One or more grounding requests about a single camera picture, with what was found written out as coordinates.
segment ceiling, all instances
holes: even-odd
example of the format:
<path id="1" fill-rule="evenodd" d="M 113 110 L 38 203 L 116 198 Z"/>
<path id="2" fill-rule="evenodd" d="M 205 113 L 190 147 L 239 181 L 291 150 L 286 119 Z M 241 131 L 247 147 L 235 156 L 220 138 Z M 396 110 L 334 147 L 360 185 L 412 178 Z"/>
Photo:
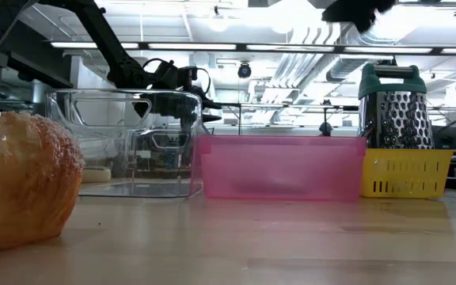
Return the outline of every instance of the ceiling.
<path id="1" fill-rule="evenodd" d="M 270 4 L 275 2 L 275 4 L 256 8 L 252 7 L 255 2 L 248 0 L 231 2 L 216 0 L 203 2 L 193 0 L 97 1 L 99 6 L 103 6 L 107 10 L 105 18 L 115 34 L 121 41 L 126 42 L 338 44 L 342 43 L 342 37 L 339 38 L 341 29 L 343 34 L 349 29 L 345 25 L 327 26 L 319 21 L 321 8 L 325 8 L 331 0 L 268 2 Z M 218 16 L 214 13 L 215 5 L 219 7 Z M 396 7 L 390 13 L 378 17 L 378 23 L 371 31 L 372 36 L 391 38 L 391 43 L 395 45 L 456 46 L 454 12 L 456 12 L 456 8 Z M 49 40 L 90 41 L 89 35 L 77 17 L 64 9 L 35 5 L 21 15 L 21 20 Z M 82 55 L 89 67 L 98 74 L 103 75 L 108 71 L 105 61 L 98 52 L 76 51 L 74 54 Z M 205 60 L 206 63 L 208 62 L 207 67 L 214 80 L 215 88 L 233 90 L 232 93 L 218 92 L 224 94 L 222 98 L 218 98 L 220 101 L 233 101 L 234 98 L 238 100 L 239 91 L 249 93 L 246 98 L 254 98 L 253 95 L 250 95 L 252 91 L 248 88 L 251 86 L 251 82 L 259 80 L 266 82 L 270 80 L 268 84 L 288 82 L 290 85 L 286 86 L 300 89 L 298 92 L 292 92 L 290 89 L 287 93 L 276 95 L 275 98 L 280 98 L 281 102 L 286 98 L 291 98 L 296 103 L 300 98 L 306 97 L 307 93 L 316 92 L 319 93 L 319 95 L 314 94 L 316 103 L 309 100 L 308 104 L 317 104 L 318 98 L 331 97 L 332 94 L 339 98 L 357 97 L 359 71 L 363 66 L 355 68 L 349 74 L 349 78 L 345 80 L 345 82 L 355 84 L 318 84 L 318 82 L 326 81 L 325 72 L 321 71 L 331 67 L 330 61 L 326 57 L 317 56 L 311 59 L 305 55 L 256 52 L 194 55 L 193 52 L 179 51 L 130 51 L 130 55 L 141 63 L 149 58 L 160 57 L 165 60 L 173 59 L 177 65 L 188 65 L 195 63 L 196 58 L 207 57 L 208 60 Z M 287 67 L 286 56 L 290 58 L 289 63 L 295 64 L 288 69 L 284 68 Z M 233 59 L 235 64 L 218 64 L 220 59 Z M 430 86 L 429 98 L 436 99 L 438 103 L 446 95 L 445 87 L 456 82 L 456 57 L 397 56 L 396 60 L 399 66 L 417 65 L 420 68 L 422 77 Z M 238 78 L 236 73 L 239 62 L 250 63 L 253 69 L 251 78 Z M 276 99 L 272 100 L 265 103 L 280 103 Z"/>

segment metal grater surface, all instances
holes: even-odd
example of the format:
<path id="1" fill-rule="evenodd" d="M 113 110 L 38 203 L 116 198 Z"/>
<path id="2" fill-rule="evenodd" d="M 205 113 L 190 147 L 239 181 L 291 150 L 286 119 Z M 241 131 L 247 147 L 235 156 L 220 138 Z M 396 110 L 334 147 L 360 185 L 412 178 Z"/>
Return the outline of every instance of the metal grater surface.
<path id="1" fill-rule="evenodd" d="M 425 94 L 378 92 L 381 148 L 430 150 L 433 146 Z"/>

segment wooden table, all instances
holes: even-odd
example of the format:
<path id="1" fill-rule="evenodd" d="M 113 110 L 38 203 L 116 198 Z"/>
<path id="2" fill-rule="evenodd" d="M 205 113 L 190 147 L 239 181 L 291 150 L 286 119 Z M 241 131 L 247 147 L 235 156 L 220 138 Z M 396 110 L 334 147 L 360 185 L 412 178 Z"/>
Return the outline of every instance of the wooden table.
<path id="1" fill-rule="evenodd" d="M 81 198 L 0 285 L 456 285 L 456 192 L 358 203 Z"/>

